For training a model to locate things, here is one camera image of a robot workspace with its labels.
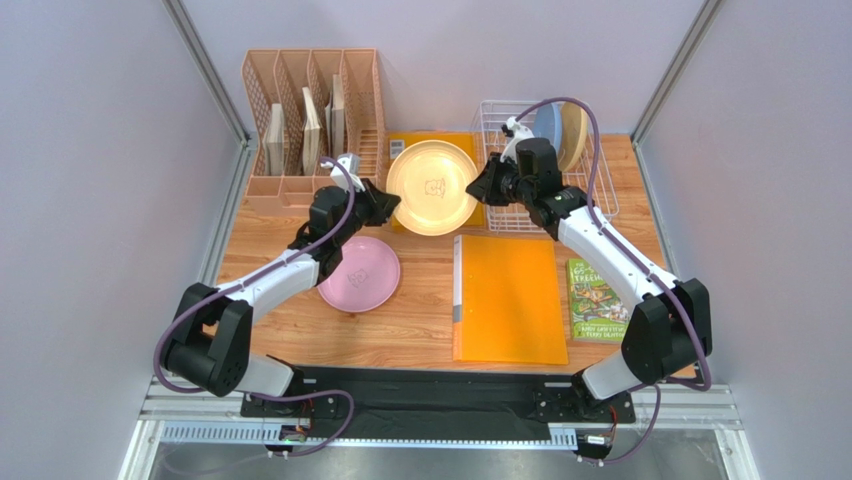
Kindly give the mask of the yellow beige plate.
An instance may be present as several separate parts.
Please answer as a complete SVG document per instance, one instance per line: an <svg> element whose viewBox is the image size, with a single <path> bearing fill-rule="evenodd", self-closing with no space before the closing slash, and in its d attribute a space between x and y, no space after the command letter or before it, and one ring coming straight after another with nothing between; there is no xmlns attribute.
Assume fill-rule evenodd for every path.
<svg viewBox="0 0 852 480"><path fill-rule="evenodd" d="M391 163L386 180L387 191L401 198L395 219L423 236L457 230L476 208L466 188L477 175L474 161L452 143L424 140L408 146Z"/></svg>

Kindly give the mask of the pink plate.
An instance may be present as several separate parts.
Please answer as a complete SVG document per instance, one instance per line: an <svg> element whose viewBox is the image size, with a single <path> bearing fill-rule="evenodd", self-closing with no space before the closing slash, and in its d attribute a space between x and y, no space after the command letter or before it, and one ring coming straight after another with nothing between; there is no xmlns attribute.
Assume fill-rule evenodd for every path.
<svg viewBox="0 0 852 480"><path fill-rule="evenodd" d="M384 241L356 236L342 248L343 259L318 285L323 300L347 313L363 313L380 307L396 291L401 264Z"/></svg>

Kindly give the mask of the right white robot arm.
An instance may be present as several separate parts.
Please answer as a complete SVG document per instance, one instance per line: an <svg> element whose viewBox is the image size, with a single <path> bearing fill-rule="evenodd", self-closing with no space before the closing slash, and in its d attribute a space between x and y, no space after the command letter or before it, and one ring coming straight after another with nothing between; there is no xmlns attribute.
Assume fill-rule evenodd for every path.
<svg viewBox="0 0 852 480"><path fill-rule="evenodd" d="M534 224L586 260L631 315L619 350L571 378L568 405L593 418L619 396L671 381L712 385L709 292L659 268L606 222L587 193L563 183L555 161L516 164L498 153L466 188L488 206L522 205Z"/></svg>

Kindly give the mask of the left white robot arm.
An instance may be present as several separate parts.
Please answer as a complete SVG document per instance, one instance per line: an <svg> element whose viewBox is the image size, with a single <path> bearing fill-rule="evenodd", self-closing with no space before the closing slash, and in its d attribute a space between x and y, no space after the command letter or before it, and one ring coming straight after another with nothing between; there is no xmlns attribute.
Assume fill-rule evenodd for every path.
<svg viewBox="0 0 852 480"><path fill-rule="evenodd" d="M325 281L343 260L342 248L363 227L389 222L399 196L370 181L360 190L319 189L308 220L274 261L218 287L188 287L154 354L155 374L190 382L188 392L218 397L234 391L261 398L285 395L295 377L282 360L250 351L254 324L291 297Z"/></svg>

